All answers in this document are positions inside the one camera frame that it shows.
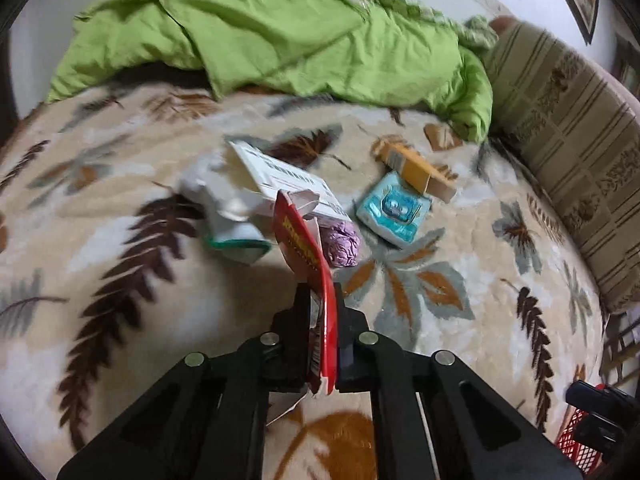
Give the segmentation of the red mesh trash basket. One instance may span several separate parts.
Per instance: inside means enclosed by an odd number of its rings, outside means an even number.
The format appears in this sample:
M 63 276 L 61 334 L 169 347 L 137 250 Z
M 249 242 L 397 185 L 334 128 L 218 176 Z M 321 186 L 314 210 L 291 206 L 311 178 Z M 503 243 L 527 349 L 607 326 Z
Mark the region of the red mesh trash basket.
M 574 408 L 555 439 L 554 445 L 587 478 L 602 463 L 602 443 L 596 436 L 597 415 Z

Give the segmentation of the leaf pattern bed blanket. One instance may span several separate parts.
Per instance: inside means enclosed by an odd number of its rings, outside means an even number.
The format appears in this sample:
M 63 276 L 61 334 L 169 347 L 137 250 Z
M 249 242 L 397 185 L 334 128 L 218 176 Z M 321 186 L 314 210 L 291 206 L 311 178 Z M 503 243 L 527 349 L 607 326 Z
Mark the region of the leaf pattern bed blanket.
M 399 249 L 364 226 L 347 303 L 404 348 L 447 349 L 549 439 L 566 387 L 595 380 L 596 283 L 564 226 L 489 145 L 435 152 L 433 116 L 245 91 L 145 84 L 33 110 L 1 152 L 1 415 L 36 471 L 54 478 L 182 356 L 234 350 L 292 300 L 280 252 L 233 262 L 203 242 L 179 191 L 199 157 L 227 174 L 244 142 L 308 169 L 344 211 L 385 174 L 371 148 L 398 136 L 446 170 Z

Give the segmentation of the long white medicine box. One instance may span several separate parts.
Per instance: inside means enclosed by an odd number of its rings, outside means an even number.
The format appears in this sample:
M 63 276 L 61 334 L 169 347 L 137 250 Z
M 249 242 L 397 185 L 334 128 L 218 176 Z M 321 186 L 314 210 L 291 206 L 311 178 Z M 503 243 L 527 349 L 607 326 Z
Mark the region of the long white medicine box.
M 319 196 L 318 205 L 311 211 L 316 217 L 326 221 L 349 220 L 340 202 L 322 178 L 265 155 L 245 142 L 231 142 L 230 146 L 255 182 L 258 191 L 268 200 L 273 202 L 279 191 L 309 191 Z

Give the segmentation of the striped brown headboard cushion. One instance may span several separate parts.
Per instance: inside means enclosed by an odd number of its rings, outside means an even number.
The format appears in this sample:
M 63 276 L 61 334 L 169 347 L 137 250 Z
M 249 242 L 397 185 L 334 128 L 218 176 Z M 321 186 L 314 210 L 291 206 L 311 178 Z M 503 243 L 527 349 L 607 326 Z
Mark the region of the striped brown headboard cushion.
M 514 18 L 484 63 L 492 124 L 546 191 L 603 307 L 638 306 L 638 99 L 551 32 Z

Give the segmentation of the white knit glove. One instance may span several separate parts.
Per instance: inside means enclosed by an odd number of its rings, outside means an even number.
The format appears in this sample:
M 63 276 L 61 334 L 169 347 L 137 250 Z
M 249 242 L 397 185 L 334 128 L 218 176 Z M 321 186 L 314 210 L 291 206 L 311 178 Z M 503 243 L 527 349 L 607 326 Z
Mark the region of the white knit glove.
M 252 222 L 262 203 L 245 198 L 224 177 L 213 154 L 205 154 L 180 174 L 180 193 L 204 211 L 205 245 L 224 258 L 250 266 L 271 249 L 271 243 Z

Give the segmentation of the teal tissue packet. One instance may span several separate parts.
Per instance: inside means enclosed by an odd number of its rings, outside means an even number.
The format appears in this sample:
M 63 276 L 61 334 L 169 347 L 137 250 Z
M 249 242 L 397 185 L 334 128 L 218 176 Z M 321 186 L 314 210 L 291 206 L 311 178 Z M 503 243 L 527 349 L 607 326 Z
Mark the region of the teal tissue packet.
M 395 171 L 388 172 L 364 196 L 356 209 L 358 220 L 383 240 L 406 247 L 430 212 L 432 200 L 405 184 Z

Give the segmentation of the brown cardboard box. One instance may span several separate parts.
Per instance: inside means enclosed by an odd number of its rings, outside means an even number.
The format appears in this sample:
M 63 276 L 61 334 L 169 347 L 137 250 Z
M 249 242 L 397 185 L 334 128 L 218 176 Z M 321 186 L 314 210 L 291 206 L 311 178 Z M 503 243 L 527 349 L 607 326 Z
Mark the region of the brown cardboard box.
M 457 194 L 447 165 L 430 164 L 419 152 L 394 136 L 378 138 L 372 144 L 371 153 L 422 195 L 434 196 L 448 204 Z

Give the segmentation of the green duvet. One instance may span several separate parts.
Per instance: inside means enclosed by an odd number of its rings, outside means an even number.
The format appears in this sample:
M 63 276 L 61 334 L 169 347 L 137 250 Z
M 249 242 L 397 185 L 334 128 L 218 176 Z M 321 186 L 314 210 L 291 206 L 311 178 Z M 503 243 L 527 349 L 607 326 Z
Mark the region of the green duvet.
M 482 55 L 496 42 L 486 18 L 459 23 L 416 0 L 94 0 L 75 18 L 48 100 L 163 63 L 206 73 L 216 98 L 257 84 L 421 104 L 478 143 L 492 109 Z

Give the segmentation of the red box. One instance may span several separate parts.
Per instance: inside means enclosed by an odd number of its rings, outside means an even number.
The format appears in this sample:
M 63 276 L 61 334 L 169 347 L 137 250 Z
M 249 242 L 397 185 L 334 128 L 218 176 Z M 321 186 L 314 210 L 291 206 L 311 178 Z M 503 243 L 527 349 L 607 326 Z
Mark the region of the red box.
M 337 305 L 332 274 L 322 252 L 320 226 L 311 211 L 317 196 L 279 191 L 272 230 L 284 260 L 299 282 L 309 286 L 309 383 L 311 391 L 330 394 L 337 380 Z

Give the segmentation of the purple wrapper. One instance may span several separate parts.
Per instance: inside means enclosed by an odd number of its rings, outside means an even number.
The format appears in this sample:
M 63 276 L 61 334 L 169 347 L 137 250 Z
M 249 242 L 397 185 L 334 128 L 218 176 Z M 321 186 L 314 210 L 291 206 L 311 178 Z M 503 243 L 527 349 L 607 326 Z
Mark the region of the purple wrapper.
M 356 266 L 360 237 L 349 221 L 339 221 L 320 228 L 322 252 L 331 268 Z

